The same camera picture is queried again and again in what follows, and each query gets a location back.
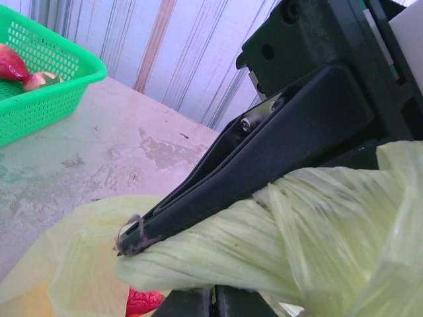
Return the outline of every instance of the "white table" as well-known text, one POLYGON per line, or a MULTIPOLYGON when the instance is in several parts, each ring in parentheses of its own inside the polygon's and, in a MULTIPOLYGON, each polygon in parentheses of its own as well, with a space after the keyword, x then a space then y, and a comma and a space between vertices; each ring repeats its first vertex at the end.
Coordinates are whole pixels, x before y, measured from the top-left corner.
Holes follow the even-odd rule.
POLYGON ((90 86, 72 116, 0 148, 0 281, 77 206, 169 193, 216 137, 113 79, 90 86))

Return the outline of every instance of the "red fruit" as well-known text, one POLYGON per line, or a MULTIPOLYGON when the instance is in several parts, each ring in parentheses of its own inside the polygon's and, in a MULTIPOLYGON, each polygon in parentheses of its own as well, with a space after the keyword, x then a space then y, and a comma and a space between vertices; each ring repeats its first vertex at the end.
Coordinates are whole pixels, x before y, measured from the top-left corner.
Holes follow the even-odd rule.
POLYGON ((23 80, 23 89, 25 92, 33 91, 41 87, 46 87, 58 83, 62 83, 60 76, 54 75, 47 71, 39 71, 33 73, 23 80))
POLYGON ((23 81, 29 76, 25 62, 9 46, 0 44, 0 79, 23 81))
POLYGON ((158 309, 164 299, 165 296, 159 292, 142 293, 135 289, 130 289, 125 317, 142 316, 158 309))

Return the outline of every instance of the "black machine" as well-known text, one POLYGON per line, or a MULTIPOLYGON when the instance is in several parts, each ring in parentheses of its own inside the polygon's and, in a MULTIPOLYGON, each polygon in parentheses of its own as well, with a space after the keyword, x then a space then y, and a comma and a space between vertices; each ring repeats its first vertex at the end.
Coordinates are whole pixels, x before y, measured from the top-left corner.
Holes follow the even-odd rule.
MULTIPOLYGON (((359 0, 282 0, 237 58, 267 99, 226 126, 189 177, 143 217, 142 235, 136 223, 120 237, 121 255, 138 254, 147 241, 178 234, 296 168, 374 169, 377 146, 423 140, 423 96, 389 26, 404 7, 364 2, 393 67, 359 0)), ((173 291, 153 316, 277 315, 257 292, 217 285, 173 291)))

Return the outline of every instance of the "basket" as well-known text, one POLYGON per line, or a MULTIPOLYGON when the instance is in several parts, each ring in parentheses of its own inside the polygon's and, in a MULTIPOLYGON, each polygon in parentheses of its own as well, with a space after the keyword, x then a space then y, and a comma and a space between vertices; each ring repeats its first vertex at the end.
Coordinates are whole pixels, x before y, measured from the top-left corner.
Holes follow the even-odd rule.
POLYGON ((93 54, 2 5, 0 43, 14 49, 31 73, 49 71, 65 80, 31 92, 0 81, 0 147, 72 114, 88 85, 107 74, 93 54))

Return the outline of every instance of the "twisted plastic bag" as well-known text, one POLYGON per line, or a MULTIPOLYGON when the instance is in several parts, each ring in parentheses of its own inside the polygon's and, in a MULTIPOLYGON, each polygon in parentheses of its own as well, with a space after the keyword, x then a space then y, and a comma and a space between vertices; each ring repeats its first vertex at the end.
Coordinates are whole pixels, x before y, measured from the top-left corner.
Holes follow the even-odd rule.
POLYGON ((296 170, 130 258, 111 252, 119 226, 157 198, 77 209, 0 285, 0 316, 123 316, 120 280, 139 291, 256 289, 312 317, 420 316, 423 143, 390 143, 377 156, 380 170, 296 170))

